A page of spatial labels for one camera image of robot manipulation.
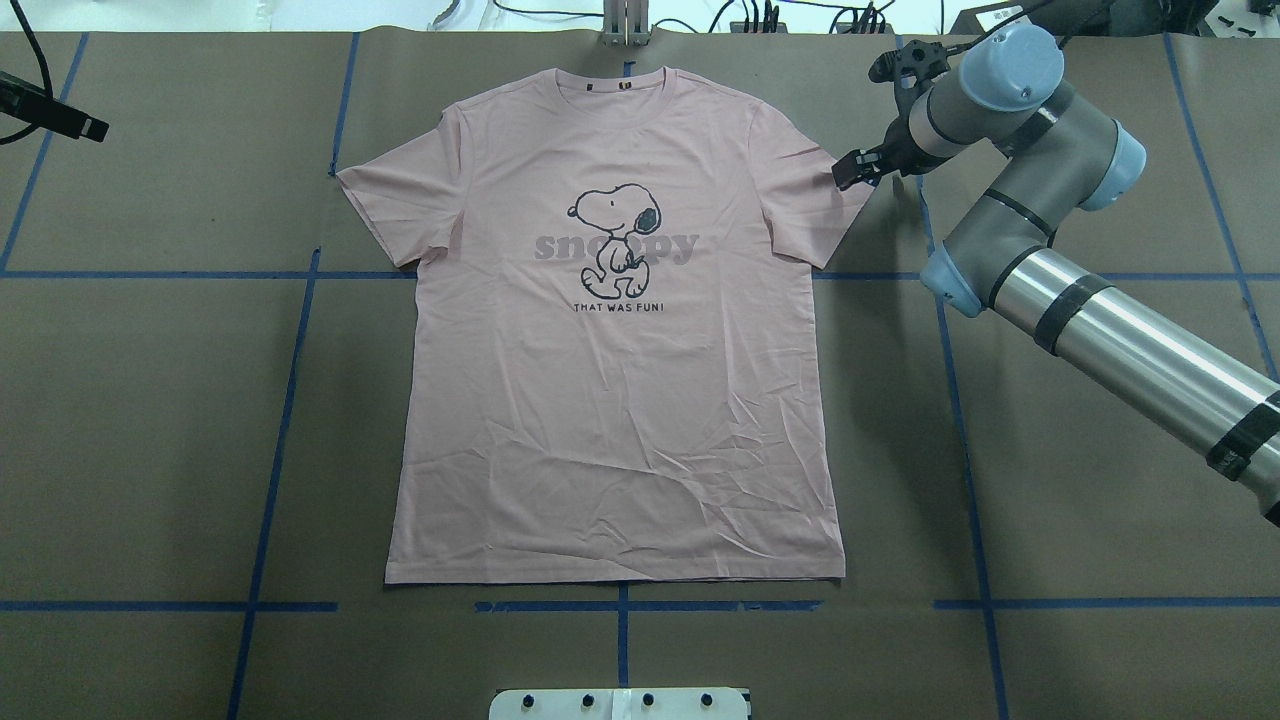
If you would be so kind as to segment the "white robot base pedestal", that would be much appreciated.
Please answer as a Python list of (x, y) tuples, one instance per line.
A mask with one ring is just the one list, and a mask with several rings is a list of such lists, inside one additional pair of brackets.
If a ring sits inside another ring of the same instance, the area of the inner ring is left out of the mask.
[(751, 719), (750, 692), (724, 685), (508, 689), (489, 719)]

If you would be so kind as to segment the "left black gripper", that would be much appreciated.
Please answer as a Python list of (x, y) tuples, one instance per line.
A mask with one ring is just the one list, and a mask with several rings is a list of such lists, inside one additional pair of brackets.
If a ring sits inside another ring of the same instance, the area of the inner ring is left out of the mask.
[(28, 124), (24, 129), (4, 136), (3, 143), (13, 143), (37, 129), (49, 129), (69, 138), (86, 137), (102, 142), (110, 128), (105, 120), (72, 108), (49, 96), (45, 88), (6, 72), (1, 73), (1, 111)]

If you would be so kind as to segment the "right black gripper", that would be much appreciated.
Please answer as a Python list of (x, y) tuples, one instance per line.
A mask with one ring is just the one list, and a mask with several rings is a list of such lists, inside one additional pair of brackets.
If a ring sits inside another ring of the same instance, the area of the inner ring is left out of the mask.
[(838, 191), (855, 184), (873, 186), (873, 179), (895, 172), (900, 176), (927, 173), (927, 154), (913, 138), (908, 120), (892, 120), (879, 145), (867, 151), (850, 151), (831, 168)]

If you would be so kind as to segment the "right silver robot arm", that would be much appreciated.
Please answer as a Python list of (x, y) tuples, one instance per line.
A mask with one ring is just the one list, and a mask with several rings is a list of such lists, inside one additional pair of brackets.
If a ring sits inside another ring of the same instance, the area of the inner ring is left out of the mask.
[(1010, 323), (1277, 523), (1277, 340), (1172, 50), (1059, 36), (890, 40), (856, 70), (890, 102), (838, 178), (918, 190), (941, 307)]

